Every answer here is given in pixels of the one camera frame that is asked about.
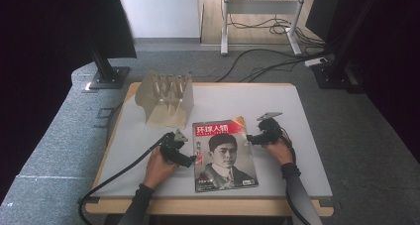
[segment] gray carpet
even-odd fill
[[[192,72],[194,81],[211,82],[223,76],[240,53],[138,52],[139,59],[111,59],[113,66],[131,68],[123,89],[93,93],[83,88],[96,72],[95,65],[76,70],[67,99],[0,207],[0,223],[82,224],[76,201],[93,183],[106,147],[107,119],[100,112],[115,108],[130,83],[141,81],[151,69]],[[256,67],[287,58],[248,53],[223,81],[237,82]],[[334,194],[335,214],[323,218],[324,224],[420,223],[420,166],[366,95],[320,90],[303,62],[292,72],[270,71],[255,82],[297,87]],[[100,224],[104,216],[89,219]]]

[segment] human hand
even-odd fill
[[[283,136],[286,140],[289,140],[287,135],[283,134]],[[267,149],[273,156],[275,156],[280,165],[293,163],[293,155],[291,154],[291,151],[288,149],[287,145],[283,142],[283,140],[278,139],[277,142],[268,143],[262,145],[262,147]]]
[[[170,177],[179,165],[166,162],[160,153],[160,146],[154,148],[146,167],[146,175],[143,184],[151,189]]]

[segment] black wire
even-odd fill
[[[228,25],[232,25],[232,26],[234,26],[237,29],[269,29],[269,28],[272,28],[275,24],[270,25],[270,26],[262,26],[262,25],[263,24],[266,24],[266,23],[268,23],[270,21],[278,21],[278,20],[283,21],[282,23],[287,23],[287,21],[285,21],[285,20],[273,18],[273,19],[268,19],[268,20],[266,20],[266,21],[264,21],[264,22],[262,22],[260,24],[246,25],[246,24],[242,24],[242,23],[235,23],[232,20],[232,16],[231,15],[230,15],[230,19],[231,19],[231,23],[228,24]]]
[[[257,77],[259,77],[259,76],[261,76],[261,75],[263,75],[264,73],[266,73],[267,71],[269,71],[269,70],[282,70],[282,71],[288,71],[288,72],[292,72],[293,71],[293,68],[299,63],[299,62],[302,62],[302,61],[305,61],[305,60],[309,60],[309,59],[311,59],[311,58],[316,58],[316,57],[319,57],[319,56],[323,56],[323,55],[326,55],[326,54],[328,54],[329,53],[329,51],[323,51],[323,52],[321,52],[321,53],[318,53],[318,54],[314,54],[314,55],[309,55],[309,56],[301,56],[301,58],[300,59],[296,59],[296,60],[286,60],[286,61],[284,61],[284,62],[281,62],[281,63],[278,63],[278,64],[274,64],[274,65],[271,65],[271,66],[267,66],[267,67],[261,67],[261,70],[260,71],[258,71],[257,72],[257,75],[256,76],[252,76],[253,74],[254,74],[254,70],[255,70],[255,68],[253,69],[253,71],[251,72],[251,74],[249,75],[249,76],[247,76],[247,77],[245,77],[245,78],[243,78],[243,79],[241,79],[239,82],[243,82],[244,80],[246,80],[246,79],[250,79],[249,80],[249,82],[252,82],[252,81],[254,81]],[[294,63],[294,65],[290,68],[290,69],[275,69],[276,67],[278,67],[278,66],[283,66],[283,65],[287,65],[287,64],[291,64],[291,63]]]
[[[281,25],[280,23],[278,23],[278,22],[275,22],[270,28],[269,28],[269,32],[271,33],[271,34],[276,34],[276,35],[285,35],[285,34],[287,34],[287,32],[286,32],[286,28],[287,28],[288,26],[285,26],[285,25]],[[275,28],[281,28],[281,29],[283,29],[283,31],[282,32],[278,32]]]
[[[161,137],[155,144],[153,144],[150,148],[148,148],[147,151],[145,151],[138,159],[136,159],[133,163],[131,163],[129,166],[127,166],[126,168],[122,169],[121,171],[119,171],[118,173],[114,174],[112,177],[108,178],[107,180],[103,181],[102,183],[100,183],[99,185],[97,185],[96,187],[92,188],[92,190],[90,190],[88,193],[86,193],[86,195],[84,195],[80,201],[79,201],[79,206],[78,206],[78,214],[81,218],[81,220],[83,220],[84,223],[91,225],[92,223],[90,223],[89,220],[87,220],[87,218],[84,216],[83,213],[83,204],[85,203],[86,199],[89,198],[90,195],[92,195],[94,192],[98,191],[99,189],[101,189],[103,186],[105,186],[106,184],[108,184],[109,182],[111,182],[112,180],[116,179],[117,177],[119,177],[121,174],[127,172],[128,170],[130,170],[131,168],[133,168],[135,165],[137,165],[139,162],[141,162],[155,147],[157,147],[164,139],[164,136]]]
[[[299,40],[304,44],[307,44],[307,45],[310,45],[310,46],[322,47],[322,48],[326,47],[326,44],[322,40],[317,40],[317,39],[307,37],[303,33],[303,31],[298,27],[296,28],[295,33],[296,33],[297,37],[299,38]]]
[[[221,80],[223,80],[224,78],[226,78],[226,76],[229,75],[229,73],[234,69],[236,63],[238,62],[238,60],[241,58],[241,56],[243,56],[244,54],[250,53],[250,52],[255,52],[255,51],[266,51],[266,52],[272,52],[272,53],[277,53],[280,55],[284,55],[284,56],[289,56],[289,57],[295,57],[295,58],[300,58],[301,56],[294,56],[294,55],[288,55],[282,52],[278,52],[278,51],[274,51],[274,50],[267,50],[267,49],[254,49],[254,50],[247,50],[244,51],[243,53],[241,53],[234,61],[234,63],[232,64],[231,68],[228,70],[227,73],[225,73],[225,75],[223,75],[222,77],[220,77],[218,80],[216,80],[216,82],[220,82]]]
[[[286,199],[287,199],[287,203],[290,207],[290,209],[293,211],[294,215],[296,215],[296,217],[305,225],[311,225],[308,220],[305,219],[305,217],[303,217],[302,214],[300,214],[299,210],[297,210],[297,208],[294,206],[293,202],[291,201],[290,198],[290,194],[288,193],[287,187],[286,187]]]

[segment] metal stand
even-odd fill
[[[313,66],[313,72],[322,89],[347,89],[349,92],[363,92],[355,75],[358,73],[356,67],[349,64],[351,57],[351,45],[354,43],[358,30],[368,14],[375,0],[367,0],[356,17],[349,31],[345,34],[342,44],[339,46],[338,54],[333,63],[329,66]]]
[[[92,35],[84,25],[85,39],[89,45],[90,55],[95,61],[98,71],[90,82],[89,89],[120,89],[130,68],[127,66],[112,67],[108,59],[103,57],[95,45]]]
[[[228,54],[228,14],[280,14],[293,15],[290,28],[287,28],[287,37],[295,55],[302,51],[296,43],[294,33],[304,0],[223,0],[223,29],[221,41],[221,54]]]

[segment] magazine cover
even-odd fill
[[[257,186],[257,174],[242,117],[194,123],[195,191]]]

